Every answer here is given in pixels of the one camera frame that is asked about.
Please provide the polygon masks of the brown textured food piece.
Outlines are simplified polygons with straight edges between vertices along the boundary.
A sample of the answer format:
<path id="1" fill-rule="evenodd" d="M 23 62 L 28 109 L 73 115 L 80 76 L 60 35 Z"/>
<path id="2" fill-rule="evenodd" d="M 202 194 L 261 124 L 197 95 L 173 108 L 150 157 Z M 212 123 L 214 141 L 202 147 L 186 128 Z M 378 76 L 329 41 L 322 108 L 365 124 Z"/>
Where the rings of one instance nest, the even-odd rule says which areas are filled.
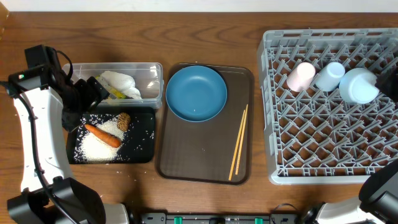
<path id="1" fill-rule="evenodd" d="M 126 132 L 129 128 L 131 117 L 127 113 L 120 113 L 118 115 L 117 128 L 123 132 Z"/>

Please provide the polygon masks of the pink cup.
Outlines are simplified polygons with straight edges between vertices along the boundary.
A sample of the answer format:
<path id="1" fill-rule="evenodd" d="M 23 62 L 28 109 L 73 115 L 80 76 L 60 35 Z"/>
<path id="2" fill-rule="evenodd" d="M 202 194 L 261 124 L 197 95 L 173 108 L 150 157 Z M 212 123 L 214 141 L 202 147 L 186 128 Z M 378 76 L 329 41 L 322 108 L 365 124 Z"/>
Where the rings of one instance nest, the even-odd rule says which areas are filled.
<path id="1" fill-rule="evenodd" d="M 302 62 L 287 76 L 287 86 L 295 92 L 305 91 L 309 88 L 315 72 L 315 67 L 311 63 Z"/>

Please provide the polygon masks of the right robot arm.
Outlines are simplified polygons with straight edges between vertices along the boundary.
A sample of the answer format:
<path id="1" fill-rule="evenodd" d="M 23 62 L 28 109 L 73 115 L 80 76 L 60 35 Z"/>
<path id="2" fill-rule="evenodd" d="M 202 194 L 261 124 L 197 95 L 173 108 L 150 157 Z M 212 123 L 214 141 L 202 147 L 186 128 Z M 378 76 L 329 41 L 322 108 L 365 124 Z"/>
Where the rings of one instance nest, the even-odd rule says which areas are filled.
<path id="1" fill-rule="evenodd" d="M 375 76 L 354 68 L 341 79 L 340 96 L 347 103 L 369 103 L 379 92 L 397 101 L 397 69 Z M 314 207 L 299 223 L 397 223 L 397 160 L 372 174 L 357 197 Z"/>

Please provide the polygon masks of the yellow green snack wrapper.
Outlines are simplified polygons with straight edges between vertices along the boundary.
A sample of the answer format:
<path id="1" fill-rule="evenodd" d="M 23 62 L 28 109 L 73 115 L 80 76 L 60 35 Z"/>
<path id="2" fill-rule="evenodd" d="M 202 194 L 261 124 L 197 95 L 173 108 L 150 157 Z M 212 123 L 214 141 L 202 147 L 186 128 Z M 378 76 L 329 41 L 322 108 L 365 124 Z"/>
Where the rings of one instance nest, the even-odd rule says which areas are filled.
<path id="1" fill-rule="evenodd" d="M 126 98 L 126 95 L 109 85 L 103 77 L 97 76 L 96 79 L 109 92 L 109 100 L 121 100 Z"/>

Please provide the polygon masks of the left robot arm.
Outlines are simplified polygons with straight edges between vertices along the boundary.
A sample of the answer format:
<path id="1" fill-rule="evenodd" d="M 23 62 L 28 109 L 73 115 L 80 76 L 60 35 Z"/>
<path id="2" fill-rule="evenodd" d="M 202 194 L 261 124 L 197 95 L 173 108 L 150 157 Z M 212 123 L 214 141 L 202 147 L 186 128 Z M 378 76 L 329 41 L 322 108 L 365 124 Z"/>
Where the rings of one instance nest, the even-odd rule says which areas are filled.
<path id="1" fill-rule="evenodd" d="M 81 115 L 104 95 L 95 82 L 76 85 L 71 73 L 42 64 L 9 76 L 5 86 L 21 122 L 24 173 L 21 195 L 7 201 L 16 223 L 129 223 L 125 205 L 104 204 L 97 192 L 74 179 L 63 125 L 64 111 Z"/>

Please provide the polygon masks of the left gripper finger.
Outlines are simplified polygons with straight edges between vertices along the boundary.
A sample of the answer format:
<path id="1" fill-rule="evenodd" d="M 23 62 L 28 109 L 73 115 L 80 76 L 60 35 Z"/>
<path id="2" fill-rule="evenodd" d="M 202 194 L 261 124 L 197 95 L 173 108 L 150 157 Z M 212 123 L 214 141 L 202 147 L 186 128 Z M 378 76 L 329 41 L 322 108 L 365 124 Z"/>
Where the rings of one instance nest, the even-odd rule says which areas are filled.
<path id="1" fill-rule="evenodd" d="M 95 92 L 95 100 L 94 100 L 94 105 L 98 106 L 103 100 L 107 99 L 108 96 L 110 95 L 109 91 L 95 78 L 95 77 L 90 77 L 87 79 L 87 82 L 92 89 L 94 89 Z"/>
<path id="2" fill-rule="evenodd" d="M 74 87 L 78 92 L 78 112 L 91 111 L 97 106 L 98 94 L 96 91 L 96 79 L 79 79 Z"/>

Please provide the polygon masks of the light blue rice bowl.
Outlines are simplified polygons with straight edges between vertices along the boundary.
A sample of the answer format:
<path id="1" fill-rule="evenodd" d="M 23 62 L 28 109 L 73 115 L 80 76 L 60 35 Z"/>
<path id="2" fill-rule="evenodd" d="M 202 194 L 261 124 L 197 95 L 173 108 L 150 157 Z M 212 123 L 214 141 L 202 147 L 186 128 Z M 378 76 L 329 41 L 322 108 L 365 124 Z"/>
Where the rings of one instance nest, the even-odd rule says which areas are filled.
<path id="1" fill-rule="evenodd" d="M 375 86 L 377 76 L 365 68 L 354 68 L 348 71 L 340 81 L 341 98 L 347 103 L 366 104 L 379 94 Z"/>

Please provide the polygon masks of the light blue cup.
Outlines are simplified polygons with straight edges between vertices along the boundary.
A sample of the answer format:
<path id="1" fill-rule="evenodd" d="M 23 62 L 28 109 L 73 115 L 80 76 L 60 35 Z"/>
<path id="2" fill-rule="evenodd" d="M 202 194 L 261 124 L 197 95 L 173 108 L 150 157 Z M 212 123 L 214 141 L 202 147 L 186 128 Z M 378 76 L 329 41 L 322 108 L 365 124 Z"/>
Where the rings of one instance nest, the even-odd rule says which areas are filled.
<path id="1" fill-rule="evenodd" d="M 333 91 L 345 75 L 345 67 L 339 62 L 330 62 L 318 74 L 315 86 L 322 91 Z"/>

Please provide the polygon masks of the dark blue plate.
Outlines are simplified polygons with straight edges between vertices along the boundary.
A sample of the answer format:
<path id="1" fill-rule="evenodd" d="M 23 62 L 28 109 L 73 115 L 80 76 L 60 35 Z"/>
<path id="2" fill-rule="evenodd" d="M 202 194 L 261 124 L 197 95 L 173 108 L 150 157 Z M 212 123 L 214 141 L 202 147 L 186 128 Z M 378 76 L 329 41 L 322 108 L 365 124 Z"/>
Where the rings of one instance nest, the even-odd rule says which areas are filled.
<path id="1" fill-rule="evenodd" d="M 192 65 L 171 76 L 165 97 L 173 114 L 197 123 L 208 121 L 222 111 L 228 99 L 228 89 L 216 70 Z"/>

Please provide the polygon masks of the white napkin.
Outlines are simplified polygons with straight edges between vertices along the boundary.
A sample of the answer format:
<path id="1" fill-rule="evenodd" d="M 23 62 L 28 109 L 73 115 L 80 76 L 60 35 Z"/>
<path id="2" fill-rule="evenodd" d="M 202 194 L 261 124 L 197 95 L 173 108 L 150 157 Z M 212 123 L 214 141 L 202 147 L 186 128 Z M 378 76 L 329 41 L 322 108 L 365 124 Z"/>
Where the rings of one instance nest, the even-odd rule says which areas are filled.
<path id="1" fill-rule="evenodd" d="M 141 99 L 141 93 L 136 88 L 133 77 L 122 73 L 105 71 L 101 75 L 109 85 L 126 95 L 126 98 Z"/>

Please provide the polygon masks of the orange carrot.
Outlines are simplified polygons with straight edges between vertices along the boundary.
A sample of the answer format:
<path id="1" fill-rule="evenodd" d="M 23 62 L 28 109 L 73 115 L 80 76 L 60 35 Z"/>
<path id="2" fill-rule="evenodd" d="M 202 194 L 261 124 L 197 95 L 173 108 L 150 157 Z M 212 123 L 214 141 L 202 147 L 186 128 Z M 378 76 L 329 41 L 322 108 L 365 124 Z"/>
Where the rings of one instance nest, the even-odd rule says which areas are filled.
<path id="1" fill-rule="evenodd" d="M 103 141 L 104 143 L 106 143 L 107 145 L 114 147 L 114 148 L 118 148 L 121 145 L 121 141 L 112 136 L 111 134 L 97 128 L 94 127 L 90 124 L 85 124 L 84 127 L 91 133 L 93 133 L 99 140 Z"/>

